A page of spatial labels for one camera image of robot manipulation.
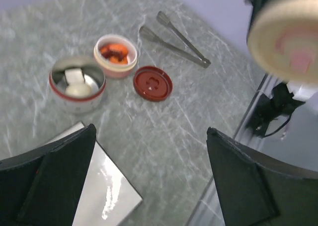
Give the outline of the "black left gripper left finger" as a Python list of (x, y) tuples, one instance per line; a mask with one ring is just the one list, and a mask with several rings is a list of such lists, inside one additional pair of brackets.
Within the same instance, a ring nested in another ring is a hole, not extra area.
[(0, 162), (2, 226), (70, 226), (96, 140), (90, 124)]

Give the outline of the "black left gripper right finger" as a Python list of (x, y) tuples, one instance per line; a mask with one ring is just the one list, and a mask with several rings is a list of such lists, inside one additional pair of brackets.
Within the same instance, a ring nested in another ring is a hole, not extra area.
[(316, 226), (318, 173), (251, 149), (215, 128), (207, 149), (227, 226)]

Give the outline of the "beige round lid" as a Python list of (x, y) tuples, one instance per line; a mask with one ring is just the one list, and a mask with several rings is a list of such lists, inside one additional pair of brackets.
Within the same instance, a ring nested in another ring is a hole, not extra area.
[(283, 81), (318, 82), (318, 0), (269, 0), (247, 39), (267, 73)]

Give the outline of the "metal serving tongs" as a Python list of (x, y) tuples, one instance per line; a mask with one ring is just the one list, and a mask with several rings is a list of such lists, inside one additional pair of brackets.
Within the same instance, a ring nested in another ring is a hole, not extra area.
[(171, 42), (168, 38), (163, 38), (157, 35), (153, 30), (151, 30), (145, 24), (139, 28), (139, 34), (146, 40), (157, 43), (164, 48), (178, 54), (179, 56), (203, 67), (207, 68), (211, 65), (211, 61), (207, 59), (204, 54), (202, 54), (182, 33), (177, 29), (177, 27), (172, 23), (170, 17), (163, 11), (159, 11), (156, 16), (157, 22), (162, 25), (167, 31), (178, 39), (180, 43), (177, 44), (176, 41)]

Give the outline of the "sushi roll piece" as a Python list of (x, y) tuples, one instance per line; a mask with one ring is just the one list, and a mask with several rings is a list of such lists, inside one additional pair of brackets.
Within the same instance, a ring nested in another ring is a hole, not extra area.
[(68, 85), (85, 83), (84, 74), (81, 68), (70, 68), (64, 71), (66, 83)]

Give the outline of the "metal lunch tin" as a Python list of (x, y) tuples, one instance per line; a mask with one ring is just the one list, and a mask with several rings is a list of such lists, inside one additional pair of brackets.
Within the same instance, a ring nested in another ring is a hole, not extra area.
[(57, 60), (49, 74), (55, 102), (65, 111), (85, 113), (102, 101), (106, 78), (97, 61), (87, 56)]

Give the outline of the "red round lid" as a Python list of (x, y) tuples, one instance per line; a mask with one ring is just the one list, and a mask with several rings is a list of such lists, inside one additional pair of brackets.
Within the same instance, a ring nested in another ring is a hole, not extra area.
[(173, 90), (169, 75), (154, 66), (139, 68), (135, 72), (133, 86), (139, 96), (153, 102), (166, 100)]

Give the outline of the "orange fried chicken piece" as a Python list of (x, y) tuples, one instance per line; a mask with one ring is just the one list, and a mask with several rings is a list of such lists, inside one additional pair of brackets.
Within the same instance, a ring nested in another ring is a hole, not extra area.
[(125, 45), (119, 43), (110, 43), (107, 45), (102, 46), (100, 49), (100, 53), (106, 52), (108, 50), (122, 52), (124, 56), (128, 55), (128, 49)]

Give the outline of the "orange fried shrimp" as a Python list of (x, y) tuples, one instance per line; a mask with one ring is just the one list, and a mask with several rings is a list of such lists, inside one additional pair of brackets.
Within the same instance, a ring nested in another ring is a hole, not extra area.
[(128, 60), (127, 57), (124, 56), (123, 58), (119, 58), (118, 56), (111, 56), (109, 58), (109, 61), (113, 64), (117, 64), (117, 65), (127, 65), (128, 64)]

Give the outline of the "pink lunch bowl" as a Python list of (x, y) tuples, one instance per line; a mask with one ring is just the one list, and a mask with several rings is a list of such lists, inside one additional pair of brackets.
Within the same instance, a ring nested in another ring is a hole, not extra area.
[(133, 43), (121, 35), (108, 34), (100, 37), (93, 50), (94, 58), (104, 74), (111, 78), (125, 78), (138, 60)]

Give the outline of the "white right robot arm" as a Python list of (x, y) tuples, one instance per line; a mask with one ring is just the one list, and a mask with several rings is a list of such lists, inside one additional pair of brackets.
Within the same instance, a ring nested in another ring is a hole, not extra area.
[(252, 5), (246, 43), (255, 62), (281, 80), (247, 123), (266, 138), (271, 121), (293, 112), (306, 99), (290, 89), (318, 86), (318, 0), (247, 0)]

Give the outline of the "white square plate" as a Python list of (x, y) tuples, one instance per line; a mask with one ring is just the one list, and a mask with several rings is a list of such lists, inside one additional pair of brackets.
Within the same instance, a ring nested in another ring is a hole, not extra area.
[(143, 198), (96, 142), (74, 226), (120, 226)]

